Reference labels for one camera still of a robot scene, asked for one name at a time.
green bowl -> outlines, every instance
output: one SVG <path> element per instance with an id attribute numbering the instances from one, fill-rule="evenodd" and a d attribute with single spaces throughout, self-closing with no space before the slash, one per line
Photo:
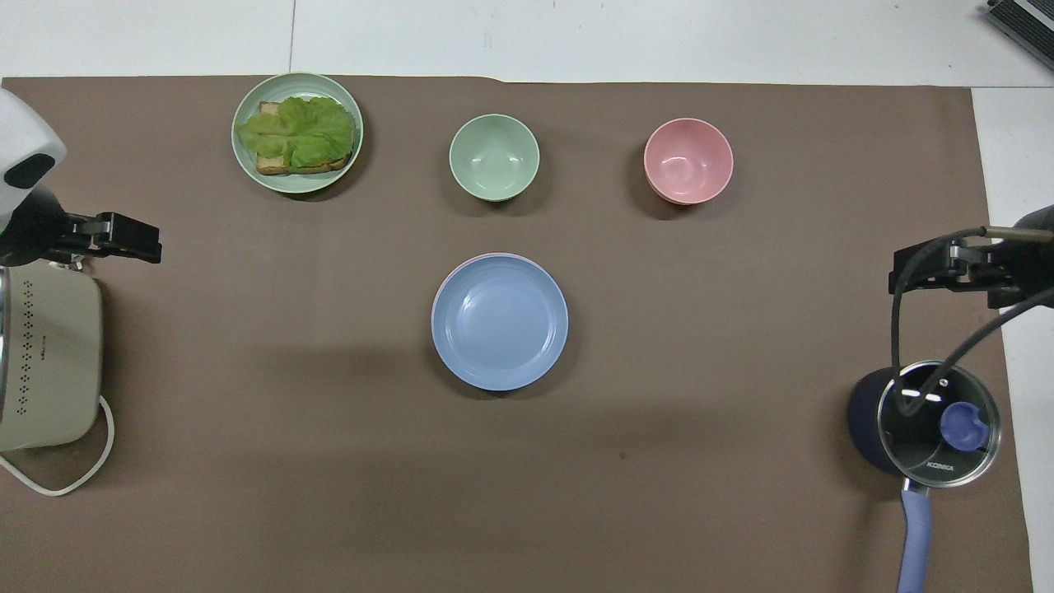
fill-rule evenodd
<path id="1" fill-rule="evenodd" d="M 241 139 L 238 138 L 234 127 L 245 123 L 251 115 L 259 111 L 260 101 L 281 102 L 289 97 L 330 97 L 351 115 L 351 120 L 355 124 L 355 140 L 351 147 L 351 158 L 348 164 L 338 171 L 328 171 L 326 173 L 312 173 L 300 175 L 290 173 L 288 175 L 262 175 L 256 171 L 256 153 L 249 150 Z M 279 74 L 272 76 L 256 85 L 255 88 L 241 99 L 237 111 L 234 112 L 234 121 L 231 122 L 231 145 L 234 147 L 234 156 L 238 164 L 246 174 L 256 180 L 259 184 L 282 193 L 308 193 L 320 190 L 326 185 L 339 179 L 351 164 L 358 157 L 358 151 L 363 147 L 363 112 L 358 110 L 358 103 L 351 97 L 351 94 L 335 80 L 320 74 L 310 74 L 307 72 L 293 72 L 290 74 Z"/>
<path id="2" fill-rule="evenodd" d="M 487 201 L 519 195 L 538 174 L 538 140 L 522 121 L 491 113 L 469 120 L 450 142 L 450 172 Z"/>

blue handle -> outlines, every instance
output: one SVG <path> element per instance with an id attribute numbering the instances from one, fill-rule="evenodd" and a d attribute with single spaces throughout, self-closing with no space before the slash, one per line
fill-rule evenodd
<path id="1" fill-rule="evenodd" d="M 904 538 L 904 556 L 900 560 L 900 582 L 897 593 L 922 593 L 925 565 L 930 556 L 930 496 L 904 489 L 900 491 L 904 505 L 907 535 Z"/>

green lettuce leaf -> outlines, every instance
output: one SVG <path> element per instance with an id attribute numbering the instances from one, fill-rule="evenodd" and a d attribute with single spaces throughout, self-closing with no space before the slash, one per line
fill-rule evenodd
<path id="1" fill-rule="evenodd" d="M 351 153 L 355 134 L 351 116 L 329 97 L 290 97 L 278 105 L 277 115 L 257 113 L 235 131 L 249 150 L 264 157 L 280 154 L 291 169 L 344 158 Z"/>

bread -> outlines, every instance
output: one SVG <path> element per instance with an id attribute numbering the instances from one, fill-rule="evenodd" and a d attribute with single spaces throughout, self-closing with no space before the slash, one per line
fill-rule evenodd
<path id="1" fill-rule="evenodd" d="M 260 113 L 271 113 L 274 115 L 278 114 L 278 105 L 273 101 L 260 101 Z M 279 154 L 278 156 L 264 157 L 256 155 L 256 170 L 262 175 L 285 175 L 287 173 L 325 173 L 327 171 L 337 171 L 344 169 L 348 164 L 348 159 L 351 158 L 351 154 L 344 155 L 339 160 L 327 160 L 320 162 L 315 166 L 302 166 L 299 169 L 290 169 L 286 166 L 285 158 Z"/>

black cable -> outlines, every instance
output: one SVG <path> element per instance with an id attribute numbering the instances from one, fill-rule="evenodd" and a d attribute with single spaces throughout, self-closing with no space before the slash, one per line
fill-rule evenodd
<path id="1" fill-rule="evenodd" d="M 893 315 L 890 318 L 890 351 L 893 364 L 893 390 L 894 394 L 893 401 L 897 404 L 897 410 L 904 416 L 912 416 L 919 411 L 921 404 L 918 404 L 914 411 L 909 413 L 911 410 L 911 403 L 905 401 L 906 398 L 901 393 L 901 369 L 900 369 L 900 300 L 904 294 L 904 290 L 907 289 L 907 281 L 912 277 L 912 273 L 915 272 L 915 268 L 922 262 L 923 259 L 932 255 L 941 246 L 946 243 L 959 239 L 965 238 L 968 236 L 984 236 L 984 226 L 975 226 L 972 229 L 963 229 L 958 232 L 951 234 L 945 234 L 944 236 L 937 237 L 921 249 L 915 252 L 914 255 L 907 262 L 904 263 L 904 268 L 900 270 L 900 275 L 897 277 L 896 288 L 893 291 Z"/>
<path id="2" fill-rule="evenodd" d="M 955 351 L 951 355 L 949 355 L 946 359 L 944 359 L 944 362 L 940 363 L 940 367 L 938 367 L 937 370 L 934 371 L 932 375 L 930 375 L 930 378 L 925 380 L 925 383 L 922 384 L 922 388 L 919 390 L 918 408 L 921 408 L 921 402 L 925 399 L 926 394 L 933 392 L 937 383 L 941 379 L 943 379 L 945 375 L 948 375 L 949 370 L 951 370 L 952 367 L 955 365 L 955 363 L 959 362 L 959 359 L 964 357 L 967 353 L 970 352 L 971 349 L 976 347 L 981 340 L 988 338 L 993 332 L 998 330 L 1008 321 L 1016 318 L 1017 316 L 1023 314 L 1024 312 L 1033 308 L 1036 308 L 1038 305 L 1046 305 L 1048 303 L 1054 303 L 1054 286 L 1048 288 L 1047 290 L 1043 290 L 1041 292 L 1036 292 L 1035 294 L 1030 296 L 1030 298 L 1014 305 L 1006 313 L 995 318 L 994 320 L 985 323 L 983 327 L 981 327 L 980 330 L 973 333 L 973 335 L 971 335 L 970 338 L 967 338 L 965 341 L 959 344 L 959 348 L 955 349 Z"/>

